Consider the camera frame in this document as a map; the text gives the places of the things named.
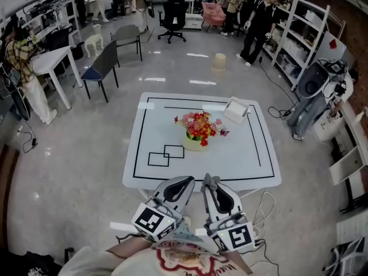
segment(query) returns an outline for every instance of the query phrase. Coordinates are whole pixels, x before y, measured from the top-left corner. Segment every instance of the white pants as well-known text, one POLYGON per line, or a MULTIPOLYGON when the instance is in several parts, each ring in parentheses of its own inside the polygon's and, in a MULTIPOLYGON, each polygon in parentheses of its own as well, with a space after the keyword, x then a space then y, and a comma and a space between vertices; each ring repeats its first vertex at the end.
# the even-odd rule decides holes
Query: white pants
POLYGON ((27 100, 33 111, 40 117, 42 122, 51 122, 51 110, 47 104, 47 98, 36 76, 31 76, 28 83, 23 84, 27 100))
POLYGON ((94 3, 93 18, 97 18, 98 14, 101 12, 102 19, 107 20, 105 17, 105 4, 103 1, 97 0, 94 3))
POLYGON ((139 32, 142 33, 147 29, 147 9, 137 9, 135 12, 135 25, 139 28, 139 32))

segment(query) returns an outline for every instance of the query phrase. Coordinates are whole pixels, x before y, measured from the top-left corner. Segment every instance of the floor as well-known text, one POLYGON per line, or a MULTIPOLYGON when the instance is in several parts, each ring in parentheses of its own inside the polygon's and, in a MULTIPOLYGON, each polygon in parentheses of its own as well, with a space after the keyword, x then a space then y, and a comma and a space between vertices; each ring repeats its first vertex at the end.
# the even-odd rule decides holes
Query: floor
MULTIPOLYGON (((103 25, 105 44, 109 42, 109 32, 131 22, 130 16, 103 25)), ((223 37, 215 28, 206 33, 204 25, 202 32, 185 30, 186 43, 173 38, 167 44, 165 39, 157 39, 164 32, 157 17, 149 18, 149 26, 154 33, 151 37, 146 35, 148 42, 142 44, 143 62, 134 45, 118 50, 121 68, 116 72, 120 88, 116 88, 112 73, 104 80, 109 103, 97 84, 89 84, 89 100, 85 88, 73 87, 75 79, 69 77, 62 86, 72 109, 63 106, 57 93, 49 93, 50 106, 59 111, 57 119, 46 126, 32 117, 30 125, 38 146, 21 154, 14 174, 8 215, 10 250, 18 254, 51 254, 61 262, 69 246, 77 250, 83 246, 107 249, 116 244, 115 236, 122 233, 111 229, 110 223, 129 224, 141 202, 140 193, 124 187, 121 180, 143 92, 236 96, 259 102, 283 179, 280 186, 268 189, 276 205, 266 221, 267 256, 279 264, 280 275, 321 275, 336 242, 338 209, 345 203, 344 186, 333 187, 328 175, 329 147, 310 133, 303 143, 295 141, 286 122, 267 113, 269 106, 288 109, 292 103, 268 80, 259 63, 247 68, 235 58, 243 45, 242 36, 223 37), (218 52, 227 56, 226 72, 220 75, 210 68, 218 52)), ((91 27, 84 29, 83 37, 90 32, 91 27)), ((85 57, 77 61, 80 73, 91 61, 85 57)), ((262 67, 290 93, 288 80, 270 66, 266 55, 262 67)), ((21 148, 24 141, 25 136, 14 137, 12 143, 21 148)), ((255 214, 261 193, 242 199, 249 219, 255 214)), ((263 211, 267 213, 271 205, 272 200, 266 197, 263 211)), ((192 217, 192 229, 202 228, 206 216, 201 194, 193 194, 186 213, 192 217)), ((263 250, 247 254, 244 259, 249 265, 264 260, 263 250)), ((265 273, 268 268, 259 265, 255 270, 265 273)), ((275 266, 269 275, 277 275, 275 266)))

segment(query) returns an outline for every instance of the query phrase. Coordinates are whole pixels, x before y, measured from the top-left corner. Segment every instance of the yellow plaid shirt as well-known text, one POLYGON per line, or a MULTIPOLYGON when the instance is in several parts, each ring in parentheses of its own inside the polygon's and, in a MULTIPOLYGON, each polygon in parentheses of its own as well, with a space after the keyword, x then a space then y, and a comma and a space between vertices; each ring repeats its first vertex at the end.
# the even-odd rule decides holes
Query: yellow plaid shirt
POLYGON ((30 76, 34 75, 30 57, 35 52, 32 43, 28 46, 22 46, 20 42, 11 40, 6 49, 6 60, 21 73, 21 81, 28 83, 30 76))

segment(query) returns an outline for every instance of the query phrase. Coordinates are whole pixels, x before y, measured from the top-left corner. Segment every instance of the pink chair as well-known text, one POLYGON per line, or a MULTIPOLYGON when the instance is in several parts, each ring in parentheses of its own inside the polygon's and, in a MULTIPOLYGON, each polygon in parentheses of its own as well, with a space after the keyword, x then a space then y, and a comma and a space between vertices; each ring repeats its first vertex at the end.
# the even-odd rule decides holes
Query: pink chair
POLYGON ((223 12, 220 5, 215 3, 202 2, 203 5, 203 23, 207 22, 210 26, 223 26, 226 14, 223 12))

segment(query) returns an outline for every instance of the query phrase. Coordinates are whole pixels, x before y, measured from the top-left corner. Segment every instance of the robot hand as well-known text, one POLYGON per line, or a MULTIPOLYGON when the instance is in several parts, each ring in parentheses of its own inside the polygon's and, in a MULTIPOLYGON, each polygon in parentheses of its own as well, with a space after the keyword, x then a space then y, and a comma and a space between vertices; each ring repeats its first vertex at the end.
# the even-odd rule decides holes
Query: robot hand
POLYGON ((206 213, 209 215, 204 228, 220 251, 254 249, 252 222, 247 221, 239 196, 229 187, 214 180, 211 181, 211 186, 204 185, 202 192, 206 213))
POLYGON ((267 33, 265 36, 266 36, 266 41, 269 41, 272 38, 271 33, 267 33))
POLYGON ((244 29, 247 30, 251 27, 251 21, 247 21, 246 24, 244 25, 244 29))
POLYGON ((176 177, 162 182, 141 203, 132 224, 151 242, 158 242, 177 228, 183 220, 181 212, 193 192, 195 180, 192 176, 176 177))

